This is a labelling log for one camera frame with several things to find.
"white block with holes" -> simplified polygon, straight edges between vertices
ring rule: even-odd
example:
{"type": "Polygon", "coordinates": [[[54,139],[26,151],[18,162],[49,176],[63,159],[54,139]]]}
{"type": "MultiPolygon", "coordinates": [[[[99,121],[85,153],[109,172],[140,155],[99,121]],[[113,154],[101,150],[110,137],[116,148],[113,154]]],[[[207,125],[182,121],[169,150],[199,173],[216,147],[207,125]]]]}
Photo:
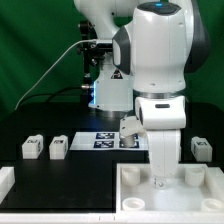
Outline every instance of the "white block with holes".
{"type": "Polygon", "coordinates": [[[0,204],[15,183],[14,167],[2,167],[0,170],[0,204]]]}
{"type": "Polygon", "coordinates": [[[61,135],[54,137],[50,144],[50,159],[61,160],[64,159],[68,151],[68,137],[61,135]]]}
{"type": "Polygon", "coordinates": [[[23,159],[37,159],[43,150],[43,136],[29,136],[22,145],[23,159]]]}
{"type": "Polygon", "coordinates": [[[192,138],[191,151],[198,162],[212,161],[212,147],[205,138],[192,138]]]}

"black tabletop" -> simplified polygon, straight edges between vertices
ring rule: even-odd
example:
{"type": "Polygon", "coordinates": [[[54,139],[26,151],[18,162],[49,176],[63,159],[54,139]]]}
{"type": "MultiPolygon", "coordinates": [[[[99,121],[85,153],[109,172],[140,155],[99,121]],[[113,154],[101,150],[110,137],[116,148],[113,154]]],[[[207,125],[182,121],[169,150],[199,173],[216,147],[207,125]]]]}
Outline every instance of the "black tabletop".
{"type": "MultiPolygon", "coordinates": [[[[186,105],[181,163],[195,163],[191,138],[206,137],[213,147],[208,166],[224,168],[224,113],[211,104],[186,105]]],[[[0,122],[0,166],[15,167],[16,183],[0,212],[115,212],[117,163],[148,163],[144,151],[69,151],[65,160],[50,160],[54,136],[71,144],[77,131],[118,131],[120,119],[103,118],[74,103],[33,103],[0,122]],[[44,136],[38,160],[22,159],[22,144],[30,135],[44,136]]]]}

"green wall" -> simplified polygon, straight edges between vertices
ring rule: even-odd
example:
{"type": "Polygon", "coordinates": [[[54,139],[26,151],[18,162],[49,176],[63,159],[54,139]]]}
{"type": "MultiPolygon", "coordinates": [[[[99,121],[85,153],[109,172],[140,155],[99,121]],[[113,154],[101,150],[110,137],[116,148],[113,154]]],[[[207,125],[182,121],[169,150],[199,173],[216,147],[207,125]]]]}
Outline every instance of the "green wall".
{"type": "MultiPolygon", "coordinates": [[[[193,102],[213,103],[224,110],[224,0],[198,3],[212,50],[197,73],[186,75],[187,96],[193,102]]],[[[73,0],[0,0],[0,119],[13,111],[19,98],[70,45],[80,40],[77,24],[82,19],[73,0]]],[[[32,93],[78,85],[82,72],[82,57],[73,51],[32,93]]]]}

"white block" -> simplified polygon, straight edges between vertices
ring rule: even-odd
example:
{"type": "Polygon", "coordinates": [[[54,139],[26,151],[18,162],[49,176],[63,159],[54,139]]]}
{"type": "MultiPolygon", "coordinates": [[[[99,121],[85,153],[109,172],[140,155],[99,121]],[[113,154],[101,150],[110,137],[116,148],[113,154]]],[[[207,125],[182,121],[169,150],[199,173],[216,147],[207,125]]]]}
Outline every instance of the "white block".
{"type": "Polygon", "coordinates": [[[43,150],[43,136],[29,136],[22,145],[23,159],[37,159],[43,150]]]}
{"type": "Polygon", "coordinates": [[[212,161],[212,147],[205,138],[192,138],[191,151],[198,162],[212,161]]]}
{"type": "Polygon", "coordinates": [[[14,167],[2,167],[0,170],[0,204],[15,183],[14,167]]]}
{"type": "Polygon", "coordinates": [[[61,135],[54,137],[50,144],[50,159],[64,159],[68,151],[68,137],[61,135]]]}

